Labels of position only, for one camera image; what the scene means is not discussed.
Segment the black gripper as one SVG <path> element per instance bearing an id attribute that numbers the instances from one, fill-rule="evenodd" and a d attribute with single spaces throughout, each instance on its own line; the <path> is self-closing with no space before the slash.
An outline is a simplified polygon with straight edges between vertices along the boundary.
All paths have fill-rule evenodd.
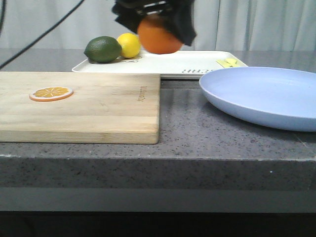
<path id="1" fill-rule="evenodd" d="M 191 46 L 196 32 L 192 23 L 192 5 L 194 0 L 117 0 L 112 7 L 115 21 L 133 33 L 145 13 L 162 11 L 164 27 L 181 43 Z"/>

